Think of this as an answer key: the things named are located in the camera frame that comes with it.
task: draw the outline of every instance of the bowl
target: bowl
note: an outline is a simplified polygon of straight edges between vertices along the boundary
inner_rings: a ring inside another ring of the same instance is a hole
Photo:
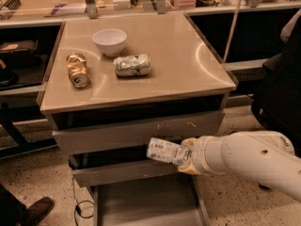
[[[125,47],[127,34],[119,29],[105,29],[92,37],[99,51],[108,57],[117,57]]]

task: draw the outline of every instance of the concrete floor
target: concrete floor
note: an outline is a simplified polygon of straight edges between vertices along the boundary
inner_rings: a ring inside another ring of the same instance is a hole
[[[219,136],[232,131],[262,129],[249,106],[227,108],[225,111]],[[20,128],[27,139],[51,133],[46,121],[33,121],[20,125]],[[1,132],[0,136],[2,147],[12,144],[5,132]],[[39,226],[76,225],[76,203],[92,201],[87,190],[73,181],[68,157],[57,147],[0,160],[0,182],[28,206],[43,196],[54,199],[53,211]],[[234,174],[199,176],[198,189],[203,195],[212,226],[299,226],[301,223],[300,202],[275,190],[263,191],[256,183]],[[83,204],[83,208],[85,213],[92,210],[89,203]],[[93,225],[93,218],[77,217],[77,221],[78,225]]]

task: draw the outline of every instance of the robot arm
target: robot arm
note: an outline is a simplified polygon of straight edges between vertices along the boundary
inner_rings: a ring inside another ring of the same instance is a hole
[[[293,155],[292,143],[281,133],[238,132],[224,137],[188,138],[174,149],[172,160],[166,154],[160,157],[158,154],[164,151],[156,152],[150,141],[148,157],[172,162],[179,171],[189,174],[234,171],[301,202],[301,158]]]

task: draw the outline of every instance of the gold can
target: gold can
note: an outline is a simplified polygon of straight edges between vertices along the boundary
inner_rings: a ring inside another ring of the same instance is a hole
[[[82,88],[89,83],[87,61],[82,54],[72,53],[68,55],[67,66],[69,79],[75,87]]]

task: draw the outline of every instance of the black pants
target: black pants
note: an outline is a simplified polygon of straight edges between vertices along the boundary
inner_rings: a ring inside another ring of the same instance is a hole
[[[0,184],[0,225],[15,226],[25,212],[26,206]]]

